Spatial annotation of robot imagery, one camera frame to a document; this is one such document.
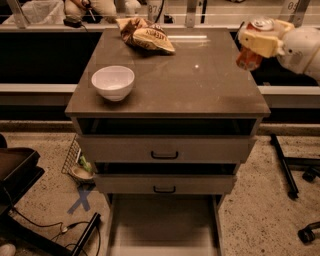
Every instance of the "person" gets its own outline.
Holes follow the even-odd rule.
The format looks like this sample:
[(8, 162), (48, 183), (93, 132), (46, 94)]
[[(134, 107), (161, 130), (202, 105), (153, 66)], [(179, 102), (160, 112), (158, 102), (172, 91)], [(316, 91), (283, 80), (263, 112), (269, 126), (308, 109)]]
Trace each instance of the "person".
[(14, 256), (16, 254), (16, 247), (13, 244), (4, 244), (0, 246), (1, 256)]
[(67, 17), (81, 20), (86, 12), (93, 9), (109, 23), (117, 18), (116, 6), (113, 0), (91, 0), (90, 8), (85, 7), (82, 0), (65, 0), (65, 14)]

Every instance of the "drawer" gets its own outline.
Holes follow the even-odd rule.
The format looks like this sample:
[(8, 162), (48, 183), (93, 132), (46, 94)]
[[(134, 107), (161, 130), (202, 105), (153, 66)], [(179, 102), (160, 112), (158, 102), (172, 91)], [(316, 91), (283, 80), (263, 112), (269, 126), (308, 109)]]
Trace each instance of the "drawer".
[(78, 137), (91, 162), (244, 163), (252, 137)]
[(222, 256), (211, 196), (115, 195), (107, 255)]
[(236, 181), (221, 165), (118, 164), (94, 176), (101, 193), (107, 194), (227, 194)]

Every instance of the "dresser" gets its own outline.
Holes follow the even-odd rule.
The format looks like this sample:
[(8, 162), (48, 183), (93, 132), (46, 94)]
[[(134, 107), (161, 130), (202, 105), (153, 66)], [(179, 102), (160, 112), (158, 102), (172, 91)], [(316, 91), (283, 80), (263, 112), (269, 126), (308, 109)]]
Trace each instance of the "dresser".
[[(165, 255), (178, 249), (178, 255), (223, 255), (219, 205), (270, 111), (250, 73), (236, 66), (238, 50), (227, 29), (166, 33), (174, 55), (134, 49), (118, 29), (106, 29), (66, 115), (111, 209), (111, 255), (163, 255), (164, 248)], [(111, 65), (135, 73), (134, 88), (121, 102), (102, 98), (91, 84), (97, 70)], [(160, 236), (161, 228), (170, 232)]]

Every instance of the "cabinet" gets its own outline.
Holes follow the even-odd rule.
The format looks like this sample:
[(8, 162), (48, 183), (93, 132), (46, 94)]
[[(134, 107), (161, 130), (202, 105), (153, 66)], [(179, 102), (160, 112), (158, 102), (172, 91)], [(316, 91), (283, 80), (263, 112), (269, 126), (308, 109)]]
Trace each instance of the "cabinet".
[[(166, 32), (176, 49), (174, 55), (133, 49), (122, 42), (117, 29), (105, 30), (66, 109), (79, 145), (96, 170), (96, 186), (111, 208), (112, 255), (121, 255), (119, 236), (122, 242), (132, 238), (126, 237), (131, 224), (124, 229), (114, 224), (123, 224), (118, 218), (124, 213), (119, 211), (135, 215), (142, 210), (140, 204), (145, 210), (157, 209), (161, 203), (159, 209), (168, 208), (150, 210), (146, 217), (150, 221), (150, 214), (170, 216), (170, 221), (159, 220), (162, 227), (170, 226), (175, 222), (171, 217), (180, 214), (200, 211), (208, 221), (210, 215), (207, 227), (216, 234), (212, 246), (219, 248), (217, 209), (254, 146), (260, 122), (270, 114), (250, 74), (236, 66), (238, 50), (227, 29), (170, 28)], [(94, 72), (109, 65), (127, 66), (135, 73), (134, 88), (121, 102), (103, 99), (91, 84)], [(170, 210), (181, 202), (182, 209), (184, 204), (190, 207), (182, 213)], [(184, 227), (191, 225), (185, 221)], [(165, 231), (163, 235), (162, 242), (177, 242), (168, 241)], [(180, 242), (193, 240), (184, 240), (181, 232), (180, 237)], [(160, 240), (152, 240), (155, 247), (167, 248)], [(139, 244), (136, 238), (132, 241), (134, 246)]]

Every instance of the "speckled floor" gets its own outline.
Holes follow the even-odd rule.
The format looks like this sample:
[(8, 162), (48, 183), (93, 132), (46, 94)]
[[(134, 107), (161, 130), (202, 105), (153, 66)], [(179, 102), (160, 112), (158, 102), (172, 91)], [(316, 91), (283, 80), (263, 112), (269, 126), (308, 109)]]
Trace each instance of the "speckled floor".
[[(38, 224), (62, 221), (63, 226), (89, 221), (95, 212), (100, 213), (102, 241), (99, 255), (106, 255), (103, 238), (109, 210), (104, 197), (93, 190), (88, 196), (89, 211), (80, 205), (73, 214), (68, 213), (79, 198), (77, 184), (61, 173), (75, 136), (71, 123), (0, 121), (0, 132), (10, 147), (37, 150), (41, 155), (38, 165), (45, 170), (17, 204), (19, 211)], [(240, 167), (236, 185), (219, 210), (225, 256), (319, 255), (320, 230), (315, 231), (316, 240), (310, 245), (299, 240), (297, 231), (320, 221), (320, 179), (308, 183), (302, 179), (301, 171), (293, 171), (300, 193), (297, 200), (289, 199), (276, 151), (270, 145), (271, 133), (277, 134), (286, 156), (320, 158), (320, 125), (263, 124), (260, 127), (255, 147), (248, 161)], [(49, 239), (59, 233), (59, 226), (38, 228), (19, 216), (14, 218)], [(84, 228), (85, 225), (78, 225), (59, 237), (57, 242), (63, 246), (75, 243)], [(17, 256), (46, 255), (21, 241), (11, 242), (17, 246)], [(97, 249), (95, 231), (85, 251), (94, 256)]]

